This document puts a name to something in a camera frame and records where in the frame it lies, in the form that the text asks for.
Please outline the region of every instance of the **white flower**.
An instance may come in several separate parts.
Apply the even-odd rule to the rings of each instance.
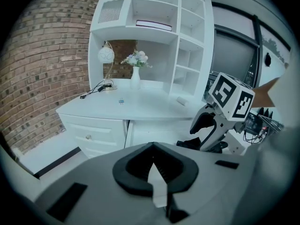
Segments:
[[[128,63],[135,65],[137,63],[137,59],[135,57],[129,58]]]

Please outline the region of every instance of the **white shelving unit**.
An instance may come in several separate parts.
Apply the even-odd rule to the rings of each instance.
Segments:
[[[211,62],[203,61],[207,58],[204,52],[213,52],[213,43],[206,47],[205,34],[207,29],[209,34],[214,30],[213,22],[206,21],[206,6],[212,10],[211,1],[205,1],[100,0],[91,24],[91,44],[137,40],[138,50],[148,55],[153,66],[140,69],[142,80],[163,83],[163,90],[170,96],[201,98],[206,85],[201,81],[203,77],[207,80],[211,66]],[[172,31],[136,26],[137,20],[166,24]],[[90,82],[91,87],[103,77],[98,75],[101,65],[92,65],[97,62],[94,51],[89,53],[89,74],[98,79]],[[93,68],[97,68],[97,76],[90,71]]]

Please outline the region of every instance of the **desk drawer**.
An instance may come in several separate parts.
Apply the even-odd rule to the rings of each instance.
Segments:
[[[59,115],[67,131],[88,157],[124,148],[127,121]]]

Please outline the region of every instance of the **white vase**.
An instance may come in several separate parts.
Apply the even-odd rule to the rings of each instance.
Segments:
[[[140,68],[133,67],[133,74],[130,79],[130,88],[133,90],[138,90],[141,88],[141,79],[139,74]]]

